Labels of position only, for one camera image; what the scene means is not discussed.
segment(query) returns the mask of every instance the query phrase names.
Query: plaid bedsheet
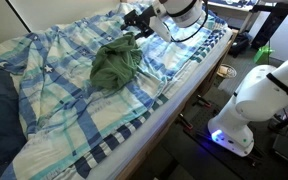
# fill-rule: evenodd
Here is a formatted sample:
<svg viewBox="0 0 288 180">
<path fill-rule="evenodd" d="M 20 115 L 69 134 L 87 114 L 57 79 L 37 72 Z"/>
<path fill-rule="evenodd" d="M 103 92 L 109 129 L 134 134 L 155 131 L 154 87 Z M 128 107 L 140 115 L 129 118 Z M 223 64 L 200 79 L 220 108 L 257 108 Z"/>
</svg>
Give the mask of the plaid bedsheet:
<svg viewBox="0 0 288 180">
<path fill-rule="evenodd" d="M 194 53 L 203 48 L 196 58 L 207 53 L 213 41 L 204 42 L 223 30 L 224 24 L 210 16 L 205 28 L 184 43 L 166 43 L 156 35 L 139 39 L 143 60 L 134 79 L 114 92 L 92 87 L 89 74 L 97 50 L 122 36 L 127 12 L 146 7 L 121 4 L 106 15 L 0 45 L 0 68 L 21 76 L 19 113 L 28 139 L 2 179 L 85 178 L 171 98 L 165 87 Z M 198 27 L 183 30 L 167 23 L 176 38 Z"/>
</svg>

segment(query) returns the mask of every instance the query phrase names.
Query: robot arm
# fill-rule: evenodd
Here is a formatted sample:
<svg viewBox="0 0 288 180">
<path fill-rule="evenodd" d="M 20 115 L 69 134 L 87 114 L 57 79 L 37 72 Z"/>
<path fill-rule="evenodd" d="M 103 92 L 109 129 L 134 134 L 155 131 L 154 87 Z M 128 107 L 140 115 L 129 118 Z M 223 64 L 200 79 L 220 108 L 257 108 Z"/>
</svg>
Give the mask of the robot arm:
<svg viewBox="0 0 288 180">
<path fill-rule="evenodd" d="M 239 156 L 248 155 L 253 146 L 250 121 L 269 120 L 288 105 L 288 61 L 279 68 L 261 65 L 251 70 L 222 111 L 208 122 L 217 144 Z"/>
<path fill-rule="evenodd" d="M 125 24 L 121 29 L 136 26 L 141 30 L 136 39 L 148 37 L 156 32 L 164 41 L 171 42 L 171 34 L 163 23 L 166 17 L 171 17 L 178 27 L 185 28 L 195 23 L 202 15 L 201 0 L 156 0 L 141 15 L 137 15 L 135 10 L 125 15 Z"/>
</svg>

